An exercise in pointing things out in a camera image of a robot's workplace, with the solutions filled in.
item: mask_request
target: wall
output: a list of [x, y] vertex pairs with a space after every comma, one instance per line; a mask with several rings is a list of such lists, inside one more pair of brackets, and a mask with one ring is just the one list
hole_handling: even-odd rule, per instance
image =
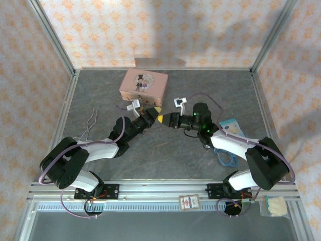
[[286, 0], [40, 0], [75, 68], [249, 68]]
[[0, 233], [12, 240], [69, 74], [26, 0], [0, 1]]
[[259, 69], [269, 124], [321, 237], [321, 2], [299, 0]]

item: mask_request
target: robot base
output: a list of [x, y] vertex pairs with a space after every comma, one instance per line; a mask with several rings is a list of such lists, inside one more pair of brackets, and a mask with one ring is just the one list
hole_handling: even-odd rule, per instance
[[[104, 184], [101, 195], [97, 199], [118, 199], [119, 195], [119, 184]], [[76, 188], [75, 190], [75, 200], [89, 200], [92, 198], [91, 192], [87, 192], [83, 189]]]

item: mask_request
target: cable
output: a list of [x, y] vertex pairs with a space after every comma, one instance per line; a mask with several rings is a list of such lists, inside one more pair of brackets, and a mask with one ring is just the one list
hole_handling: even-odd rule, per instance
[[[255, 200], [255, 199], [257, 198], [260, 190], [261, 190], [261, 188], [259, 187], [259, 189], [257, 190], [255, 196], [253, 197], [253, 200]], [[233, 202], [233, 203], [236, 204], [239, 208], [242, 209], [242, 207], [241, 207], [236, 201], [234, 201], [233, 199], [230, 199], [230, 198], [221, 198], [221, 199], [217, 200], [217, 202], [215, 203], [216, 212], [217, 212], [219, 215], [221, 215], [221, 216], [224, 216], [224, 217], [232, 217], [232, 216], [230, 216], [230, 215], [222, 214], [222, 213], [219, 211], [219, 202], [220, 202], [220, 201]], [[246, 214], [246, 213], [248, 212], [248, 210], [251, 208], [251, 206], [252, 206], [252, 203], [250, 203], [249, 207], [248, 207], [244, 212], [240, 213], [239, 215], [236, 215], [236, 217]]]
[[[220, 125], [220, 119], [221, 119], [221, 116], [222, 116], [224, 110], [223, 110], [223, 108], [221, 107], [221, 105], [218, 104], [218, 103], [217, 103], [213, 98], [211, 98], [208, 94], [203, 93], [203, 92], [199, 92], [199, 93], [193, 94], [193, 95], [191, 95], [191, 96], [189, 96], [189, 97], [187, 97], [187, 98], [193, 98], [194, 96], [200, 95], [200, 94], [206, 95], [206, 96], [207, 96], [212, 102], [214, 102], [214, 104], [221, 110], [220, 114], [219, 114], [218, 117], [217, 117], [217, 124], [218, 124], [218, 128], [220, 129], [220, 131], [222, 131], [222, 132], [225, 134], [225, 136], [230, 137], [230, 138], [232, 138], [232, 139], [235, 139], [235, 140], [237, 140], [237, 141], [245, 142], [245, 143], [247, 143], [247, 144], [251, 144], [251, 145], [254, 145], [254, 146], [259, 146], [259, 147], [261, 147], [261, 148], [263, 148], [263, 149], [268, 150], [268, 151], [271, 152], [272, 154], [276, 155], [279, 159], [281, 159], [281, 160], [286, 164], [287, 168], [289, 169], [289, 171], [290, 171], [290, 173], [291, 173], [291, 177], [292, 177], [292, 179], [291, 179], [290, 181], [288, 181], [288, 182], [278, 182], [278, 184], [279, 184], [279, 185], [292, 185], [292, 184], [295, 182], [295, 173], [294, 173], [294, 170], [293, 170], [293, 168], [291, 167], [290, 163], [285, 159], [285, 157], [284, 157], [283, 155], [281, 155], [280, 153], [276, 152], [276, 151], [273, 150], [272, 148], [267, 147], [267, 146], [265, 146], [265, 145], [263, 145], [263, 144], [250, 141], [250, 140], [248, 140], [248, 138], [236, 137], [236, 136], [228, 133], [227, 131], [225, 131], [225, 130], [221, 127], [221, 125]], [[257, 198], [260, 190], [261, 190], [261, 188], [259, 187], [259, 189], [257, 190], [257, 193], [256, 193], [255, 196], [254, 196], [254, 200]], [[220, 201], [222, 201], [223, 199], [224, 199], [224, 200], [228, 200], [228, 201], [230, 201], [230, 202], [234, 202], [234, 200], [229, 199], [229, 198], [219, 199], [219, 200], [216, 202], [216, 204], [215, 204], [216, 211], [217, 211], [218, 214], [220, 214], [220, 215], [222, 215], [222, 216], [227, 216], [227, 217], [229, 217], [228, 215], [221, 214], [221, 213], [219, 212], [219, 210], [218, 210], [218, 203], [219, 203]], [[245, 211], [244, 211], [242, 214], [240, 214], [240, 215], [245, 214], [245, 213], [250, 209], [250, 207], [251, 207], [251, 205], [247, 208], [247, 210], [245, 210]]]
[[184, 129], [184, 135], [185, 135], [185, 136], [190, 137], [190, 138], [198, 138], [197, 136], [194, 137], [194, 136], [187, 135], [187, 134], [185, 133], [185, 131], [186, 131], [186, 129]]
[[[230, 162], [229, 163], [226, 163], [223, 161], [223, 159], [221, 158], [219, 152], [225, 152], [227, 154], [230, 155], [231, 159], [230, 159]], [[218, 155], [218, 158], [219, 158], [219, 162], [224, 166], [224, 167], [237, 167], [238, 164], [239, 164], [239, 161], [237, 160], [236, 156], [233, 154], [233, 153], [230, 153], [228, 151], [225, 151], [223, 149], [217, 149], [217, 148], [214, 148], [214, 153]]]
[[63, 193], [64, 193], [65, 189], [62, 189], [61, 190], [61, 194], [60, 194], [60, 203], [62, 205], [62, 207], [71, 215], [75, 216], [75, 217], [80, 217], [80, 218], [91, 218], [92, 216], [81, 216], [81, 215], [78, 215], [72, 211], [70, 211], [64, 204], [63, 200], [62, 200], [62, 196], [63, 196]]
[[120, 138], [122, 137], [122, 135], [124, 134], [125, 132], [125, 117], [122, 115], [121, 116], [121, 119], [122, 119], [122, 130], [121, 130], [121, 133], [119, 135], [119, 137], [117, 137], [115, 140], [111, 141], [111, 142], [108, 142], [108, 141], [92, 141], [92, 142], [87, 142], [87, 143], [82, 143], [82, 144], [75, 144], [73, 146], [70, 146], [68, 148], [66, 148], [63, 152], [61, 152], [58, 156], [55, 157], [55, 159], [48, 165], [48, 167], [46, 167], [46, 169], [43, 171], [43, 173], [40, 175], [38, 181], [40, 184], [43, 184], [43, 185], [47, 185], [47, 184], [50, 184], [50, 183], [53, 183], [52, 181], [49, 181], [49, 182], [44, 182], [44, 178], [47, 174], [47, 172], [54, 166], [54, 164], [64, 155], [66, 154], [67, 152], [69, 152], [70, 150], [72, 149], [75, 149], [76, 147], [84, 147], [84, 146], [89, 146], [89, 145], [92, 145], [92, 144], [96, 144], [96, 143], [103, 143], [103, 144], [113, 144], [117, 141], [120, 140]]
[[[47, 185], [47, 184], [50, 184], [50, 183], [53, 183], [52, 181], [49, 181], [49, 182], [44, 182], [44, 178], [47, 174], [47, 172], [50, 170], [50, 168], [53, 167], [53, 165], [64, 155], [66, 154], [68, 151], [76, 148], [76, 147], [83, 147], [83, 146], [87, 146], [87, 145], [92, 145], [92, 144], [95, 144], [95, 143], [105, 143], [105, 144], [113, 144], [117, 141], [120, 140], [120, 138], [122, 138], [124, 132], [125, 132], [125, 117], [124, 115], [121, 116], [121, 119], [122, 119], [122, 130], [121, 130], [121, 133], [119, 135], [119, 137], [117, 137], [115, 140], [111, 141], [111, 142], [106, 142], [106, 141], [92, 141], [92, 142], [88, 142], [88, 143], [83, 143], [83, 144], [76, 144], [76, 145], [73, 145], [73, 146], [70, 146], [68, 147], [67, 149], [65, 149], [63, 152], [61, 152], [49, 165], [48, 167], [46, 167], [46, 169], [43, 171], [43, 173], [40, 175], [38, 181], [40, 184], [43, 184], [43, 185]], [[79, 217], [79, 218], [91, 218], [91, 216], [81, 216], [81, 215], [78, 215], [72, 211], [70, 211], [64, 204], [63, 202], [63, 193], [64, 193], [64, 189], [61, 191], [61, 194], [60, 194], [60, 203], [62, 205], [62, 207], [71, 215], [75, 216], [75, 217]]]
[[288, 181], [288, 182], [278, 182], [278, 184], [279, 184], [279, 185], [291, 185], [291, 184], [293, 184], [293, 183], [295, 182], [295, 173], [294, 173], [293, 168], [291, 167], [290, 163], [285, 159], [285, 157], [282, 156], [280, 153], [276, 152], [276, 151], [273, 150], [272, 148], [269, 148], [269, 147], [267, 147], [267, 146], [265, 146], [265, 145], [263, 145], [263, 144], [250, 141], [250, 140], [248, 140], [248, 138], [236, 137], [236, 136], [228, 133], [227, 131], [225, 131], [225, 130], [221, 127], [221, 125], [220, 125], [219, 123], [220, 123], [220, 119], [221, 119], [221, 116], [222, 116], [224, 110], [223, 110], [223, 108], [221, 107], [221, 105], [218, 104], [218, 103], [217, 103], [213, 98], [211, 98], [208, 94], [203, 93], [203, 92], [199, 92], [199, 93], [196, 93], [196, 94], [193, 94], [193, 95], [189, 96], [188, 98], [192, 98], [192, 97], [194, 97], [194, 96], [196, 96], [196, 95], [200, 95], [200, 94], [206, 95], [206, 96], [207, 96], [212, 102], [214, 102], [214, 103], [216, 104], [216, 106], [221, 110], [219, 116], [217, 117], [217, 123], [218, 123], [218, 128], [219, 128], [221, 131], [224, 132], [225, 136], [230, 137], [230, 138], [232, 138], [232, 139], [235, 139], [235, 140], [237, 140], [237, 141], [245, 142], [245, 143], [247, 143], [247, 144], [259, 146], [259, 147], [261, 147], [261, 148], [263, 148], [263, 149], [268, 150], [268, 151], [271, 152], [272, 154], [276, 155], [278, 158], [280, 158], [280, 159], [286, 164], [287, 168], [289, 169], [289, 172], [291, 173], [291, 177], [292, 177], [292, 179], [291, 179], [290, 181]]

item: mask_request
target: table surface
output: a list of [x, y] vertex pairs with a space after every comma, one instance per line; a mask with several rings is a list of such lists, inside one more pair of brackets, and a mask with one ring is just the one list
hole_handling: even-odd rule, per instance
[[[162, 114], [177, 112], [173, 99], [206, 92], [224, 108], [222, 121], [235, 118], [245, 136], [261, 139], [266, 136], [263, 119], [248, 71], [162, 70], [169, 75]], [[126, 107], [119, 87], [126, 70], [81, 70], [72, 99], [64, 136], [80, 137], [87, 128], [93, 109], [97, 122], [88, 140], [109, 136], [121, 112], [116, 104]], [[196, 96], [186, 104], [192, 114], [197, 102], [208, 104], [216, 122], [219, 109], [206, 97]], [[132, 112], [126, 116], [135, 119]], [[222, 180], [235, 170], [247, 169], [246, 161], [238, 158], [237, 168], [224, 167], [212, 149], [205, 150], [196, 138], [188, 138], [183, 130], [174, 130], [155, 122], [143, 136], [129, 142], [127, 152], [114, 159], [100, 159], [85, 164], [103, 180], [113, 179], [213, 179]]]

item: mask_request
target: plastic bag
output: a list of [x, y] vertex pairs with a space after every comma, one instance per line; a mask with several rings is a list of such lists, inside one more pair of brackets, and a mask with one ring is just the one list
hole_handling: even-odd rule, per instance
[[262, 195], [259, 198], [260, 214], [264, 217], [286, 217], [290, 219], [284, 197]]

